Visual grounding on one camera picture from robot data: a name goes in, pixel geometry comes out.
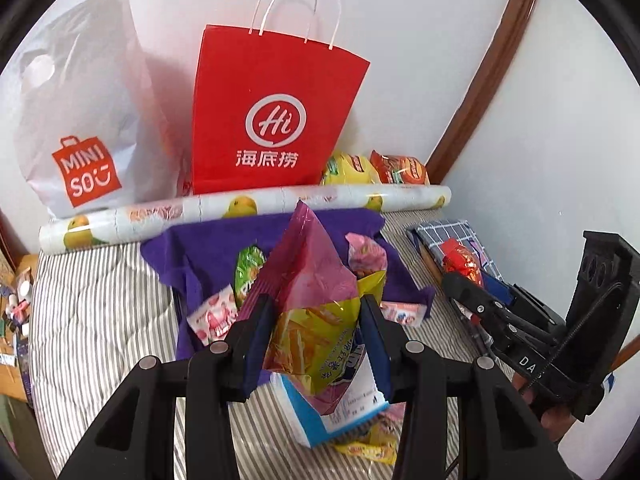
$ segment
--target white circle logo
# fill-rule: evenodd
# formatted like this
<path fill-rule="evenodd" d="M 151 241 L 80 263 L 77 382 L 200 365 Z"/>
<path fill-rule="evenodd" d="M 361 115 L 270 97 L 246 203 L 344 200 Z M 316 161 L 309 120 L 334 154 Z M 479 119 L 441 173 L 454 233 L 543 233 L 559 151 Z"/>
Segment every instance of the white circle logo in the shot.
<path fill-rule="evenodd" d="M 296 140 L 305 124 L 306 110 L 298 99 L 288 94 L 272 94 L 251 107 L 244 127 L 259 146 L 280 148 Z"/>

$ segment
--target white paper bag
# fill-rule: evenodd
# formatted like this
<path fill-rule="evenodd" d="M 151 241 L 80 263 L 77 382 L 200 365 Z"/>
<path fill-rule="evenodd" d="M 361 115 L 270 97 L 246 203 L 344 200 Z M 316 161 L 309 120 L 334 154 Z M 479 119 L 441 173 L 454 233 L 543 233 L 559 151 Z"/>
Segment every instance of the white paper bag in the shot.
<path fill-rule="evenodd" d="M 176 196 L 183 154 L 129 0 L 79 4 L 23 43 L 7 70 L 18 165 L 54 216 Z"/>

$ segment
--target metal bolt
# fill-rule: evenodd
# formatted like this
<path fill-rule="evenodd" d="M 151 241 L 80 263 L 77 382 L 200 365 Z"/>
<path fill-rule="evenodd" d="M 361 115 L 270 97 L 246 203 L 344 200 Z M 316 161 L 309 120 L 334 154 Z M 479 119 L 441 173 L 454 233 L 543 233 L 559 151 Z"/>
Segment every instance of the metal bolt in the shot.
<path fill-rule="evenodd" d="M 148 355 L 140 359 L 140 368 L 142 368 L 143 370 L 150 370 L 151 368 L 156 366 L 157 362 L 158 359 L 156 359 L 152 355 Z"/>
<path fill-rule="evenodd" d="M 419 354 L 424 350 L 424 345 L 420 341 L 407 341 L 404 347 L 407 352 L 411 352 L 412 354 Z"/>
<path fill-rule="evenodd" d="M 211 350 L 212 354 L 223 354 L 229 350 L 229 345 L 224 341 L 214 341 L 211 343 L 209 350 Z"/>
<path fill-rule="evenodd" d="M 483 370 L 491 370 L 494 367 L 494 360 L 487 356 L 482 356 L 476 359 L 476 363 Z"/>

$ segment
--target striped bedding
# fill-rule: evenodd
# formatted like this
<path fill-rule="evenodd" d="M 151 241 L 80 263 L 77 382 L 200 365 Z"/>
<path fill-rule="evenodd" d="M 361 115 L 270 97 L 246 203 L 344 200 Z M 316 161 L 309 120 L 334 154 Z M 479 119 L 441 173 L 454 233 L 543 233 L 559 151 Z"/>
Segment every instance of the striped bedding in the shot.
<path fill-rule="evenodd" d="M 418 286 L 435 285 L 407 239 L 407 226 L 436 212 L 385 214 L 385 238 L 395 245 Z M 145 355 L 174 358 L 175 298 L 140 257 L 138 244 L 40 256 L 31 321 L 31 382 L 36 417 L 56 474 L 95 415 Z M 476 350 L 438 292 L 431 318 L 407 328 L 440 355 L 470 362 Z M 389 479 L 388 465 L 348 458 L 330 446 L 296 444 L 267 384 L 245 404 L 233 404 L 231 427 L 243 479 Z M 455 400 L 449 399 L 447 461 L 458 452 Z M 175 477 L 186 478 L 184 400 L 175 424 Z"/>

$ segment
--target green candy wrapper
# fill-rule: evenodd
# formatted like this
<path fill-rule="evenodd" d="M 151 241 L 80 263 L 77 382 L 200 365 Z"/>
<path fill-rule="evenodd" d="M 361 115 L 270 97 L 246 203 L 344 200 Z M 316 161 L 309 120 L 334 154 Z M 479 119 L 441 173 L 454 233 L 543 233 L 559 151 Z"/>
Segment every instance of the green candy wrapper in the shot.
<path fill-rule="evenodd" d="M 264 254 L 255 245 L 242 249 L 238 253 L 236 276 L 234 278 L 234 293 L 238 309 L 242 307 L 249 288 L 258 277 L 260 268 L 264 265 Z"/>

